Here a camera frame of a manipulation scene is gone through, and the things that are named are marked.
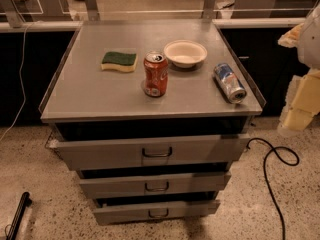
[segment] green sponge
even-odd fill
[[[101,69],[132,72],[136,68],[137,58],[135,53],[107,52],[102,59]]]

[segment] standing can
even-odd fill
[[[151,97],[160,97],[166,93],[168,82],[168,61],[157,51],[148,52],[143,65],[146,71],[144,91]]]
[[[240,103],[247,96],[247,92],[227,63],[218,64],[214,70],[214,77],[230,103]]]

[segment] bowl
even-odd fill
[[[189,40],[177,40],[164,47],[164,54],[174,65],[180,68],[191,68],[207,57],[203,45]]]

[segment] terrazzo floor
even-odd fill
[[[283,138],[277,118],[256,118],[250,137],[287,146],[300,156],[297,167],[275,155],[267,171],[283,212],[288,240],[320,239],[320,120],[302,134]],[[17,239],[281,239],[281,224],[264,181],[262,163],[269,148],[257,141],[231,167],[232,177],[217,199],[216,214],[162,221],[97,225],[92,204],[78,185],[78,176],[47,147],[47,126],[14,127],[0,142],[0,239],[14,217],[23,192],[33,203],[25,211]],[[284,159],[295,158],[281,152]]]

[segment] blue can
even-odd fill
[[[213,70],[213,77],[230,103],[240,103],[247,92],[227,63],[218,64]]]

